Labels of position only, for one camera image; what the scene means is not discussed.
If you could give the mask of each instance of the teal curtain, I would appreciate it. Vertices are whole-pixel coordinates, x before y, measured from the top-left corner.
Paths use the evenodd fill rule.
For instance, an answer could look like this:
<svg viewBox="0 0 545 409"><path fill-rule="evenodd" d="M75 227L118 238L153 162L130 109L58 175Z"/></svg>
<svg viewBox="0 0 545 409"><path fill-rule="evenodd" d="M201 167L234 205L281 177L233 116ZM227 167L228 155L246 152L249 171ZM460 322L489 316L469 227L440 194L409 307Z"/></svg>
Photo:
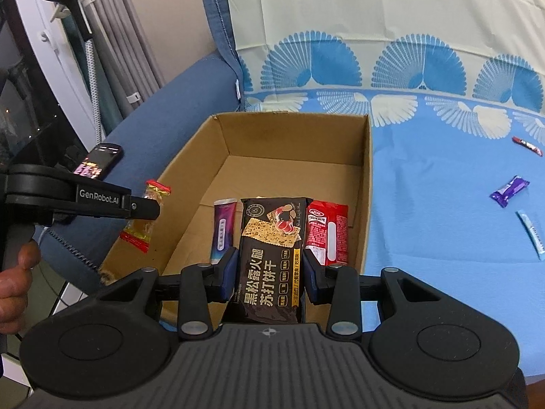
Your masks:
<svg viewBox="0 0 545 409"><path fill-rule="evenodd" d="M80 37L76 23L72 17L62 19L62 23L70 46L72 46L72 50L74 51L74 56L76 57L81 73L85 79L85 83L87 84L87 90L89 90L89 73L87 70L87 59L85 58L83 40ZM104 72L100 58L96 54L96 50L95 67L96 82L99 88L100 116L102 117L104 130L108 135L119 123L121 123L123 116L121 115L121 111L119 110L119 106L113 95L110 82Z"/></svg>

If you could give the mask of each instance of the cardboard box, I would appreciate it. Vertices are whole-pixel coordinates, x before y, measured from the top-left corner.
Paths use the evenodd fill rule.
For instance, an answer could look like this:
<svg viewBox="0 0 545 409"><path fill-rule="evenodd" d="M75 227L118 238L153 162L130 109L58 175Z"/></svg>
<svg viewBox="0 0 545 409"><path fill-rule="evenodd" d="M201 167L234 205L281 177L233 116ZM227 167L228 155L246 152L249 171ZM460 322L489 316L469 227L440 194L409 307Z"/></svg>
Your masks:
<svg viewBox="0 0 545 409"><path fill-rule="evenodd" d="M178 274L209 260L214 201L222 198L310 197L348 205L349 263L363 270L371 214L371 126L365 116L308 113L227 113L210 117L165 169L172 188L155 222L147 254L118 240L102 273L118 280L154 266ZM235 219L240 238L242 205ZM225 305L211 303L217 325ZM174 323L177 303L162 317ZM329 306L307 302L307 321L325 324Z"/></svg>

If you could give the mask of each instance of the ribbed black surface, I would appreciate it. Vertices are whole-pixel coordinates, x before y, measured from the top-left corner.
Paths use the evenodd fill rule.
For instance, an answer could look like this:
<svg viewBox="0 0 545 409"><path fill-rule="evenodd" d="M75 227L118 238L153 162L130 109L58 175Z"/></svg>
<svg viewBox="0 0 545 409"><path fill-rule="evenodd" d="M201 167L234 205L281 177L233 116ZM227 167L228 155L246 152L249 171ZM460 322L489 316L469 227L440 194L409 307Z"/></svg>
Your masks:
<svg viewBox="0 0 545 409"><path fill-rule="evenodd" d="M135 391L93 402L67 401L37 391L20 407L514 408L499 395L457 404L432 402L400 391L372 369L356 344L329 340L314 324L226 324L209 340L182 344L167 368Z"/></svg>

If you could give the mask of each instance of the human hand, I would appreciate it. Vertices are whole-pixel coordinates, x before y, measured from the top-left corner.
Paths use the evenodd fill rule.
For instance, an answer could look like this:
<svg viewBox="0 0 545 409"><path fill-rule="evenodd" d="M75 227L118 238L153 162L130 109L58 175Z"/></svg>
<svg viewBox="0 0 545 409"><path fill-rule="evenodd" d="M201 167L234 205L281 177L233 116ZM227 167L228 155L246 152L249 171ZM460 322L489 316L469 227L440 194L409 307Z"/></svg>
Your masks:
<svg viewBox="0 0 545 409"><path fill-rule="evenodd" d="M25 326L23 312L31 288L31 269L40 262L40 248L35 241L23 244L17 266L0 272L0 334L16 334Z"/></svg>

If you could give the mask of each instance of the patterned fabric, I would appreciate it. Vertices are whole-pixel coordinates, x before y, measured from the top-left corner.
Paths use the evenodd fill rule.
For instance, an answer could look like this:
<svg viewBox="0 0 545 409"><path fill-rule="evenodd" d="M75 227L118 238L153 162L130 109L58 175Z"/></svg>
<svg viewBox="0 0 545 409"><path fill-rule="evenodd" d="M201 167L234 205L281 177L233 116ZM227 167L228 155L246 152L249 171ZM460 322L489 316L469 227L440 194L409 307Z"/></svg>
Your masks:
<svg viewBox="0 0 545 409"><path fill-rule="evenodd" d="M545 170L511 141L545 146L545 0L229 2L246 110L370 116L365 273L397 266L492 316L545 373L545 264L515 214L542 231ZM501 209L488 196L514 175L530 186Z"/></svg>

